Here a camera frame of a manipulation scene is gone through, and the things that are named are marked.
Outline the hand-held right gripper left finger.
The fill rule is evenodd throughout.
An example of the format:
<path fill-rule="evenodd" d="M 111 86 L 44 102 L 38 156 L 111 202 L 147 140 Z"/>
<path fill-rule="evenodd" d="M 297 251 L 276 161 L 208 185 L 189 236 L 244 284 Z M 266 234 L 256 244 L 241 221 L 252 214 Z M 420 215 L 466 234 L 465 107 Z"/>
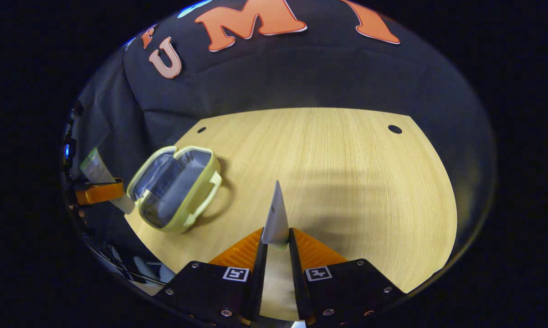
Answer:
<path fill-rule="evenodd" d="M 268 246 L 257 229 L 208 263 L 193 260 L 154 296 L 196 326 L 251 326 L 261 310 Z"/>

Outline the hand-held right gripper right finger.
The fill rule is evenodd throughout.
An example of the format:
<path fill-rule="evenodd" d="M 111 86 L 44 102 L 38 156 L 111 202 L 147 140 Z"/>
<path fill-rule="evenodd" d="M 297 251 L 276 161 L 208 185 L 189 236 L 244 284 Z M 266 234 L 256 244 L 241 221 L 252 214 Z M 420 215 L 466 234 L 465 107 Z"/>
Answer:
<path fill-rule="evenodd" d="M 345 259 L 297 228 L 289 247 L 297 313 L 308 327 L 363 327 L 406 297 L 367 259 Z"/>

